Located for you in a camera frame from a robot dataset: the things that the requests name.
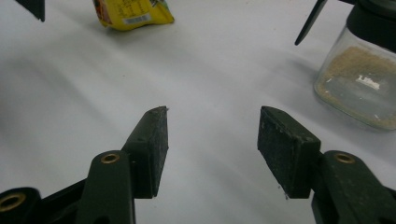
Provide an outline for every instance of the black lid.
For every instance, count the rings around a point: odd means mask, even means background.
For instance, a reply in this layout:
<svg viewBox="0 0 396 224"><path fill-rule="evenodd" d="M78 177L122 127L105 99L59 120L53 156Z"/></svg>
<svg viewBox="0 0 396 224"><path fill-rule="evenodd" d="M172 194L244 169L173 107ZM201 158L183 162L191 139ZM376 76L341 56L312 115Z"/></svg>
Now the black lid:
<svg viewBox="0 0 396 224"><path fill-rule="evenodd" d="M346 27L355 36L396 52L396 0L359 0Z"/></svg>

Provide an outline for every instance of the white table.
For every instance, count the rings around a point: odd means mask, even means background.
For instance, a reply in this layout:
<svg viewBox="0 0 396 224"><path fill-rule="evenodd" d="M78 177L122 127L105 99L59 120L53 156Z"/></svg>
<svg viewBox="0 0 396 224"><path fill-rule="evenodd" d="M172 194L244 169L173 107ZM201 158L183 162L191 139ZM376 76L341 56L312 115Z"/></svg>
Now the white table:
<svg viewBox="0 0 396 224"><path fill-rule="evenodd" d="M159 105L170 148L158 197L136 200L139 224L315 223L310 200L286 200L257 150L262 105L396 189L396 133L340 115L312 87L351 6L329 1L295 47L315 0L168 4L174 24L117 32L91 1L47 1L44 23L0 2L0 192L46 197L78 182Z"/></svg>

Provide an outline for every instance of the barcode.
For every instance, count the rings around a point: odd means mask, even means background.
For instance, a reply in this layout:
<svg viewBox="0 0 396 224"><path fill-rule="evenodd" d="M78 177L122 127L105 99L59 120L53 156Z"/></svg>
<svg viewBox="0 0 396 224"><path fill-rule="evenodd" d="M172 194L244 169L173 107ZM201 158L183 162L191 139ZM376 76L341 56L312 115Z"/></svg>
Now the barcode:
<svg viewBox="0 0 396 224"><path fill-rule="evenodd" d="M138 16L138 17L123 19L123 22L125 24L134 24L134 23L139 23L139 22L143 22L143 21L151 21L151 16L149 14L145 14L145 15Z"/></svg>

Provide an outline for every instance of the glass coffee pot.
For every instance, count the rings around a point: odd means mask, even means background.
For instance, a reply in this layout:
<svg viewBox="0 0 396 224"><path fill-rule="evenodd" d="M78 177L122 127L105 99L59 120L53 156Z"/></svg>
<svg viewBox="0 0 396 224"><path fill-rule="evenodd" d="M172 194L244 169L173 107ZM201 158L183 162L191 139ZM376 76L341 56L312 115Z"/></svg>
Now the glass coffee pot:
<svg viewBox="0 0 396 224"><path fill-rule="evenodd" d="M315 92L329 105L380 129L396 129L396 0L354 4L322 65ZM296 40L307 35L326 0L318 0Z"/></svg>

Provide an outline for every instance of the yellow snack bag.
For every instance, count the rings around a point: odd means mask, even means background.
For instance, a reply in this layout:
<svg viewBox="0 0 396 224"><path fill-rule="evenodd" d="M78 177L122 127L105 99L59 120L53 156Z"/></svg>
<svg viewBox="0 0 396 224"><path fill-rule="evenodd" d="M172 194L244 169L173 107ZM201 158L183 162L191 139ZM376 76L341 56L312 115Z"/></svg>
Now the yellow snack bag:
<svg viewBox="0 0 396 224"><path fill-rule="evenodd" d="M102 25L121 31L175 20L165 0L93 0L93 4Z"/></svg>

